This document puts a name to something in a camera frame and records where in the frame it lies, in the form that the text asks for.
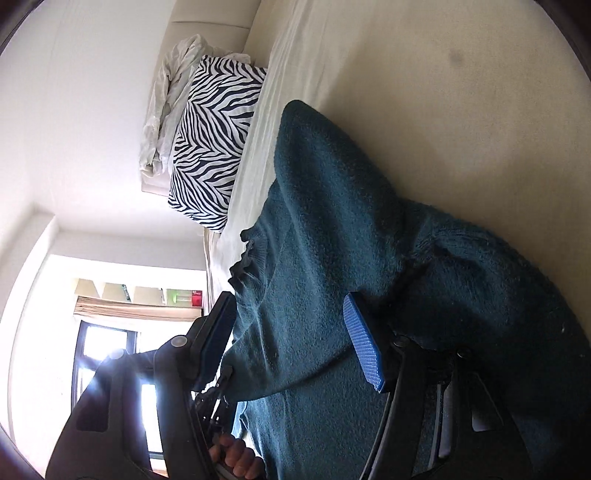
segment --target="zebra print pillow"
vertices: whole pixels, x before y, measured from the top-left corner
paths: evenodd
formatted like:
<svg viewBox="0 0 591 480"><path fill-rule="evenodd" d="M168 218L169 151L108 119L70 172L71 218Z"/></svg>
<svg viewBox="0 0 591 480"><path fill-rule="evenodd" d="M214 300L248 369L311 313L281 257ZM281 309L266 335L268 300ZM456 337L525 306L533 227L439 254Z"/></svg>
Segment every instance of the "zebra print pillow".
<svg viewBox="0 0 591 480"><path fill-rule="evenodd" d="M221 232L266 69L204 55L173 143L168 204Z"/></svg>

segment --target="white pillowcase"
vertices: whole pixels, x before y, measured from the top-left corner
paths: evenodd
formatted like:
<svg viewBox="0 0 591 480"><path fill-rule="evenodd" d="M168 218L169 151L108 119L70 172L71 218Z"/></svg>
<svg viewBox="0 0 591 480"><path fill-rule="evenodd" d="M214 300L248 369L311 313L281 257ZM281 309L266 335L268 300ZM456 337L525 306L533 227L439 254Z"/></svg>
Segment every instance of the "white pillowcase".
<svg viewBox="0 0 591 480"><path fill-rule="evenodd" d="M142 132L139 169L145 177L172 172L170 155L174 136L187 104L191 79L205 54L251 62L246 54L208 45L201 35L179 42L166 54L154 81Z"/></svg>

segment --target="hand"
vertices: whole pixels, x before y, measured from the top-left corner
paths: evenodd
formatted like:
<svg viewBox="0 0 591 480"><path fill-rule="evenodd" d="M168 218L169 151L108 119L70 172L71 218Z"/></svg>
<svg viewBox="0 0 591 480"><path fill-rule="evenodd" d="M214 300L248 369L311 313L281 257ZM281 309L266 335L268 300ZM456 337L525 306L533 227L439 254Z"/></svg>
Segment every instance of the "hand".
<svg viewBox="0 0 591 480"><path fill-rule="evenodd" d="M265 463L257 457L251 448L246 448L244 440L236 440L227 433L221 435L218 444L209 449L213 463L218 463L222 457L222 448L226 452L225 464L233 468L232 473L246 480L254 480L265 471Z"/></svg>

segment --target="mattress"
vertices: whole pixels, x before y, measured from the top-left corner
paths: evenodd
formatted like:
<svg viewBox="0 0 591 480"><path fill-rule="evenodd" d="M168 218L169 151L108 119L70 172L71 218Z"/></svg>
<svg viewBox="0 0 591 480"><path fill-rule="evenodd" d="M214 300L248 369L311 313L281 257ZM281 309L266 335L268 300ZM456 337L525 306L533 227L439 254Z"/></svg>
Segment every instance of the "mattress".
<svg viewBox="0 0 591 480"><path fill-rule="evenodd" d="M245 51L269 71L228 224L206 235L210 298L274 180L282 109L301 99L400 195L508 241L591 334L591 83L538 4L263 0Z"/></svg>

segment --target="red object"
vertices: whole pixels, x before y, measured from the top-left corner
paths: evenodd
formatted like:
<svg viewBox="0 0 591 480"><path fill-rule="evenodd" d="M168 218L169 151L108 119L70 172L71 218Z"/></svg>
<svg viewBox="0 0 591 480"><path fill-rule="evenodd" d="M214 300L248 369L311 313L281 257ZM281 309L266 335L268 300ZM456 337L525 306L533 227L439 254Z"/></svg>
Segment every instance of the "red object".
<svg viewBox="0 0 591 480"><path fill-rule="evenodd" d="M193 290L193 294L191 295L191 305L194 307L202 307L203 306L203 291L202 290Z"/></svg>

